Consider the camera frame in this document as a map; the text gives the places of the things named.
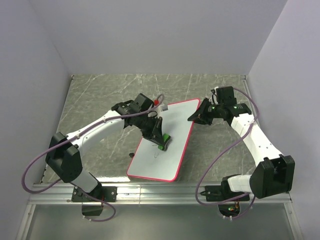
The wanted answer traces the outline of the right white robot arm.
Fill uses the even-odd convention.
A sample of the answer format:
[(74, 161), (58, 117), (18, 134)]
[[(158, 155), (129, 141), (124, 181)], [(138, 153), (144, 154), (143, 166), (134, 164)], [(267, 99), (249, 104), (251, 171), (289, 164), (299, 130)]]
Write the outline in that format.
[(204, 98), (198, 109), (188, 118), (189, 122), (211, 125), (214, 119), (222, 119), (239, 135), (231, 146), (243, 142), (253, 157), (252, 174), (226, 176), (220, 185), (207, 185), (195, 196), (205, 196), (207, 202), (226, 203), (248, 201), (252, 194), (258, 199), (289, 193), (292, 189), (295, 161), (283, 155), (267, 138), (257, 124), (258, 114), (253, 114), (245, 103), (238, 103), (236, 88), (215, 87), (212, 97)]

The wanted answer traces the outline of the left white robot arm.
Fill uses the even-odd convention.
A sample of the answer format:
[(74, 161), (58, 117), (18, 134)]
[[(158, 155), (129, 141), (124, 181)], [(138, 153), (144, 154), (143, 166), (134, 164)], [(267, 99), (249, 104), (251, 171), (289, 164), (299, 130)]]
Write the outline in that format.
[(165, 151), (171, 137), (162, 132), (163, 100), (163, 94), (152, 100), (140, 93), (134, 100), (115, 104), (99, 119), (80, 130), (66, 135), (57, 132), (51, 138), (46, 163), (64, 183), (73, 184), (89, 201), (103, 200), (102, 185), (84, 169), (82, 157), (102, 139), (132, 126), (140, 129), (145, 140)]

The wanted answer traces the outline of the green whiteboard eraser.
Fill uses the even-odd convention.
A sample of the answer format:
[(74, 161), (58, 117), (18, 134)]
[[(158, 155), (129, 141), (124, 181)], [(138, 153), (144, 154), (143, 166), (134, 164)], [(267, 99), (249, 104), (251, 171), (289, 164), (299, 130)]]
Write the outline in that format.
[(163, 135), (163, 143), (164, 144), (159, 145), (158, 149), (161, 151), (166, 151), (168, 149), (170, 142), (171, 142), (171, 136), (169, 134), (165, 133)]

